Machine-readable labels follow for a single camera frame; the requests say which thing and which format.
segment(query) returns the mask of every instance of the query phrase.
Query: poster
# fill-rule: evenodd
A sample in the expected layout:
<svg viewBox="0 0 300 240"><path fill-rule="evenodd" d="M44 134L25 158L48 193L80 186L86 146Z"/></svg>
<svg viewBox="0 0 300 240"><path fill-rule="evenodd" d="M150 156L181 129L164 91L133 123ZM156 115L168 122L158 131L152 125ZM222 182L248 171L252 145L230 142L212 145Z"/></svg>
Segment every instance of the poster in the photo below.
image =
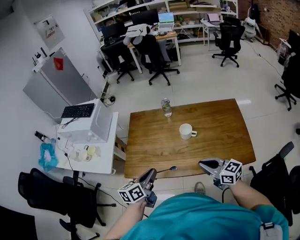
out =
<svg viewBox="0 0 300 240"><path fill-rule="evenodd" d="M34 24L49 50L53 49L65 38L52 15Z"/></svg>

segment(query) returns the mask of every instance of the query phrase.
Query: shoe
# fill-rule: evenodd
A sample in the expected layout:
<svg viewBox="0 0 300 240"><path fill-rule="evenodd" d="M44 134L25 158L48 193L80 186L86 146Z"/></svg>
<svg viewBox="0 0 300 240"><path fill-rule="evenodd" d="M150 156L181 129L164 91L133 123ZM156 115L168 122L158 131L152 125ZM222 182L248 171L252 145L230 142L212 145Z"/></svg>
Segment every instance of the shoe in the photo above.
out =
<svg viewBox="0 0 300 240"><path fill-rule="evenodd" d="M195 184L194 191L195 191L195 193L199 193L199 194L205 195L205 186L203 185L203 183L197 182Z"/></svg>

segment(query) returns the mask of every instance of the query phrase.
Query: brick wall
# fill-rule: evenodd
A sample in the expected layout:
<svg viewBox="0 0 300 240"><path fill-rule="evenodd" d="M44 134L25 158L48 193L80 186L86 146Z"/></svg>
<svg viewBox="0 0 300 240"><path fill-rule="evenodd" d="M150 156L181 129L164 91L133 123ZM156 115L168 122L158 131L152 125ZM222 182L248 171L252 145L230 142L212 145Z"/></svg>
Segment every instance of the brick wall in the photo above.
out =
<svg viewBox="0 0 300 240"><path fill-rule="evenodd" d="M277 48L279 38L287 39L290 29L300 32L300 1L254 0L259 7L261 24L270 32L270 45ZM239 18L245 19L250 0L238 0Z"/></svg>

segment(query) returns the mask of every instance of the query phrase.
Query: teal shirt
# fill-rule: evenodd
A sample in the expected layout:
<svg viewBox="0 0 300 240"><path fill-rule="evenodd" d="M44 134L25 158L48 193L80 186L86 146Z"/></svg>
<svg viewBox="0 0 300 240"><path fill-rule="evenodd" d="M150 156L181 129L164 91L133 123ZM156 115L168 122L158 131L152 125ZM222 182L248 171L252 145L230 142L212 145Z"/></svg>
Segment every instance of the teal shirt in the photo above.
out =
<svg viewBox="0 0 300 240"><path fill-rule="evenodd" d="M274 207L260 206L251 211L185 193L161 203L122 240L259 240L262 222L280 225L283 240L288 240L287 220Z"/></svg>

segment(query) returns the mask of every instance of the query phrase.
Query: tiled floor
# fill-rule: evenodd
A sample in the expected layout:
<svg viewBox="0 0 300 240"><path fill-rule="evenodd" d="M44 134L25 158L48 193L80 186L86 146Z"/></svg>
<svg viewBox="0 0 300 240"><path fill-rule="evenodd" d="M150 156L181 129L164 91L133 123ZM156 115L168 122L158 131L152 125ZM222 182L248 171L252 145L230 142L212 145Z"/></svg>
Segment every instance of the tiled floor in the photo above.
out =
<svg viewBox="0 0 300 240"><path fill-rule="evenodd" d="M283 67L277 63L276 53L269 47L258 42L245 41L241 42L241 46L237 59L240 67L236 68L229 60L225 62L224 67L220 67L221 59L212 59L211 55L216 51L208 52L207 46L181 45L182 66L178 67L174 64L174 67L180 69L180 74L167 74L171 86L167 86L162 77L149 86L148 80L151 75L146 69L142 75L137 71L133 72L134 82L131 82L130 77L126 75L120 80L120 84L116 84L115 77L110 76L109 82L112 84L110 94L116 96L116 102L109 109L120 113L119 124L123 128L117 130L118 136L127 142L130 113L160 108L160 101L163 98L169 98L171 105L235 98L245 119L255 151L256 162L252 164L255 169L259 171L262 164L289 141L293 141L295 148L286 158L287 168L290 171L293 166L299 165L300 142L294 130L300 119L300 107L292 106L292 110L288 112L284 99L277 101L274 99L278 95L274 84L280 83L281 77L267 61L280 74L283 72ZM267 61L258 56L252 47ZM115 175L88 173L85 179L91 183L100 182L103 191L122 203L116 189L126 184L128 180L123 177L124 163L116 161L114 165L117 169ZM250 183L252 174L248 167L248 165L244 166L243 179ZM156 206L172 195L192 192L198 181L204 183L207 195L221 201L222 192L213 186L212 178L208 175L197 175L156 180L154 183L154 191L158 196ZM115 202L103 193L100 193L99 201ZM225 202L236 204L229 191L225 193ZM93 236L93 232L99 232L101 237L104 237L123 210L124 207L120 205L116 208L99 209L107 226L101 227L96 222L92 229L81 229L81 231L89 233L84 234L86 238ZM145 214L150 212L151 209L146 209ZM299 225L300 216L294 216L294 225L290 228L291 237L300 234L297 228Z"/></svg>

